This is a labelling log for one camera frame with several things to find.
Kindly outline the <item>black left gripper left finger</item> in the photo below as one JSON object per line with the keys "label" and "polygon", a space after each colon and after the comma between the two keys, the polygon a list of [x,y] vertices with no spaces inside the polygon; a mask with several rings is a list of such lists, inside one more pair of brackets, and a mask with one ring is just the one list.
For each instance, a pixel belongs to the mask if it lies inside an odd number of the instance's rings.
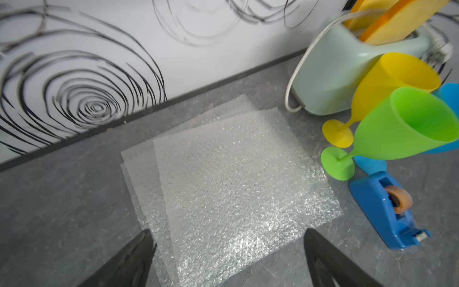
{"label": "black left gripper left finger", "polygon": [[80,286],[144,287],[156,248],[151,231],[144,229]]}

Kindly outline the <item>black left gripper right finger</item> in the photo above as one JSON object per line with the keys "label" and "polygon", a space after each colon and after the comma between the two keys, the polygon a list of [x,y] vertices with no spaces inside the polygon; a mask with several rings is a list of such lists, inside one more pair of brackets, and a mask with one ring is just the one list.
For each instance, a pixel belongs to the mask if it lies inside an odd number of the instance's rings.
{"label": "black left gripper right finger", "polygon": [[305,232],[304,250],[315,287],[381,286],[313,228],[308,228]]}

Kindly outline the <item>blue tape dispenser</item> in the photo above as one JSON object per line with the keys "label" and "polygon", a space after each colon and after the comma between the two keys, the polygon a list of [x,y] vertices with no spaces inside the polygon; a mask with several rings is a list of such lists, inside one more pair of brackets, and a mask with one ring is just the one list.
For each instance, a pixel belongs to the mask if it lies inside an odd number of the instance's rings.
{"label": "blue tape dispenser", "polygon": [[385,187],[395,185],[402,188],[387,172],[351,181],[349,189],[357,204],[366,215],[380,238],[390,249],[406,249],[419,245],[432,236],[426,229],[420,229],[414,222],[411,209],[395,214],[392,201]]}

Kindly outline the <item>green plastic wine glass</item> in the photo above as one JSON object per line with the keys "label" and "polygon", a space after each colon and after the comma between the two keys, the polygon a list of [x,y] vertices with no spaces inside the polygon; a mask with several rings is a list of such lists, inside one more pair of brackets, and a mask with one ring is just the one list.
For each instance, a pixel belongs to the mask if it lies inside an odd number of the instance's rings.
{"label": "green plastic wine glass", "polygon": [[441,99],[411,87],[396,89],[358,125],[353,149],[325,148],[323,169],[339,181],[355,174],[353,158],[397,160],[424,153],[459,138],[459,119]]}

